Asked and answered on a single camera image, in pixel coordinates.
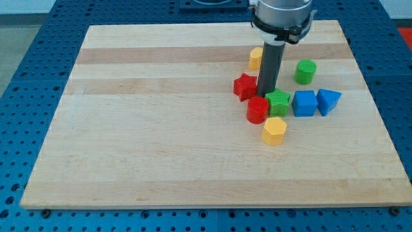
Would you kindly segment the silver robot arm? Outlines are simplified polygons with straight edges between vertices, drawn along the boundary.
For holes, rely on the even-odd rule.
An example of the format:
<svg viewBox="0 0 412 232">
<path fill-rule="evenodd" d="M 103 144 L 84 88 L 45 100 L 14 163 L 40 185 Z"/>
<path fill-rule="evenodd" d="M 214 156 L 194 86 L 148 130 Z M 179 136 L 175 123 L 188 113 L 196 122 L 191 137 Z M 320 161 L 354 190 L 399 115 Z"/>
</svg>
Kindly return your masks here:
<svg viewBox="0 0 412 232">
<path fill-rule="evenodd" d="M 316 12 L 312 0 L 257 0 L 252 4 L 250 24 L 264 42 L 257 96 L 275 90 L 285 45 L 306 37 Z"/>
</svg>

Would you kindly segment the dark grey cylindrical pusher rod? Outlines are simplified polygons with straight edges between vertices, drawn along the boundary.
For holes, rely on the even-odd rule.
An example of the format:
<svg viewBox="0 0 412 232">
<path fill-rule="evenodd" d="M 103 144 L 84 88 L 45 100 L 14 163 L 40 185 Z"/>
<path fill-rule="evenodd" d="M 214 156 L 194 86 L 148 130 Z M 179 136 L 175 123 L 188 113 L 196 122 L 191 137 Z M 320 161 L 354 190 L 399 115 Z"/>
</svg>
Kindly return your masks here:
<svg viewBox="0 0 412 232">
<path fill-rule="evenodd" d="M 264 97 L 276 88 L 285 44 L 275 46 L 264 43 L 261 66 L 257 78 L 257 96 Z"/>
</svg>

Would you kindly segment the black white tool mount collar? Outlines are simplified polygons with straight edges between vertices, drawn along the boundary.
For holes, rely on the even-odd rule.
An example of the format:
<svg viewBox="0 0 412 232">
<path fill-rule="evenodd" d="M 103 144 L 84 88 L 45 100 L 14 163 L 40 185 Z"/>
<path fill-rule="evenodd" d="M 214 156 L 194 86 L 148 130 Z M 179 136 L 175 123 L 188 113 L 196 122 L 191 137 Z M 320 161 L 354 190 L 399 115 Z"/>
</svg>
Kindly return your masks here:
<svg viewBox="0 0 412 232">
<path fill-rule="evenodd" d="M 317 10 L 312 10 L 309 16 L 297 26 L 275 27 L 265 24 L 257 17 L 256 11 L 253 10 L 250 25 L 255 33 L 268 44 L 297 44 L 310 31 L 316 13 Z"/>
</svg>

